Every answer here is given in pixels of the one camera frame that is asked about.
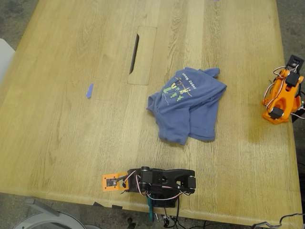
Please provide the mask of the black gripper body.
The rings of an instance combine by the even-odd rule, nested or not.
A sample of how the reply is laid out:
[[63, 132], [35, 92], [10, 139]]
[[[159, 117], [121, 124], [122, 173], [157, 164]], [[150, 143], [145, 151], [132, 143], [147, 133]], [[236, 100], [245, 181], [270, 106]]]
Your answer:
[[140, 171], [141, 171], [140, 168], [133, 168], [127, 171], [127, 176], [129, 177], [127, 180], [128, 183], [127, 192], [139, 192], [136, 176], [140, 175]]

